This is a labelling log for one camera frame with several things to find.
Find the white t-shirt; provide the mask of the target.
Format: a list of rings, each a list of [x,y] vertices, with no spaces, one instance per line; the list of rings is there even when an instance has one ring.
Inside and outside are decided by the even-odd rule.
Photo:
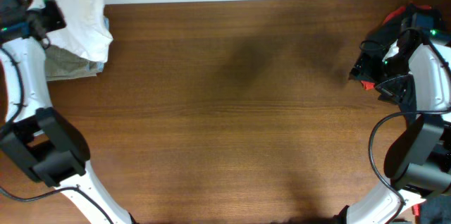
[[[104,0],[55,0],[66,27],[48,34],[51,44],[80,58],[105,63],[113,37],[104,20]]]

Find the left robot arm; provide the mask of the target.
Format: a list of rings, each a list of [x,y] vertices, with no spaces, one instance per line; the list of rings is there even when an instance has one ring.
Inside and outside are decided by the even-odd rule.
[[[1,150],[33,182],[65,195],[91,223],[134,223],[95,174],[85,138],[52,105],[45,77],[50,32],[67,25],[56,0],[1,0],[1,66],[7,93]]]

